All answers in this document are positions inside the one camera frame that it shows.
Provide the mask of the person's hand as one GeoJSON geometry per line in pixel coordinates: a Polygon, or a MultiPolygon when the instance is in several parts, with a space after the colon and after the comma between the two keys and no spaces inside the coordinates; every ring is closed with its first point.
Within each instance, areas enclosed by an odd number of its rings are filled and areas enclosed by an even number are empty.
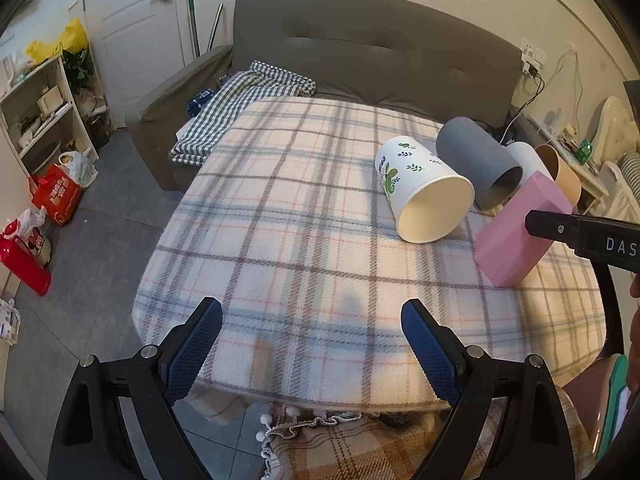
{"type": "Polygon", "coordinates": [[[640,386],[640,306],[634,312],[630,326],[627,386],[631,393],[638,393],[640,386]]]}

